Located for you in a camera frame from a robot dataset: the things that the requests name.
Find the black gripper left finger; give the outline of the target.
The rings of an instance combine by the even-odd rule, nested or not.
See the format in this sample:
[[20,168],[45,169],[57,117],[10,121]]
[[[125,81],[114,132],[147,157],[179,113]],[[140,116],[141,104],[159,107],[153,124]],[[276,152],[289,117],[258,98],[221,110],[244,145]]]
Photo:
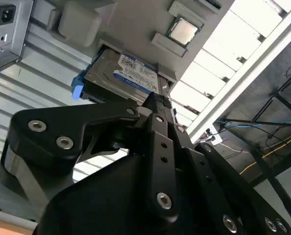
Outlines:
[[15,113],[0,162],[2,182],[23,193],[41,217],[60,192],[127,156],[147,161],[154,189],[175,189],[153,182],[175,169],[162,97],[150,94],[142,105],[125,99]]

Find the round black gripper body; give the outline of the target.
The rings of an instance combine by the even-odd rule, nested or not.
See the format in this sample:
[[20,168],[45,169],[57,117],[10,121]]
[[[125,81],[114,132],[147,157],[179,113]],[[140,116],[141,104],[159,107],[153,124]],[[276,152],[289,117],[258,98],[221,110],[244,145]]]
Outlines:
[[127,156],[56,195],[35,230],[37,235],[204,235],[190,208],[191,181],[182,171],[160,173],[150,186],[149,164]]

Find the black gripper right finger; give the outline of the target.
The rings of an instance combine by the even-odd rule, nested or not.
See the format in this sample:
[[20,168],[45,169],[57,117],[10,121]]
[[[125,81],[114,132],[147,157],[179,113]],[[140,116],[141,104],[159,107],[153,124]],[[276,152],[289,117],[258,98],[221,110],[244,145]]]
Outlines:
[[185,129],[174,123],[168,98],[159,106],[180,157],[195,222],[206,235],[291,235],[286,220],[209,144],[193,145]]

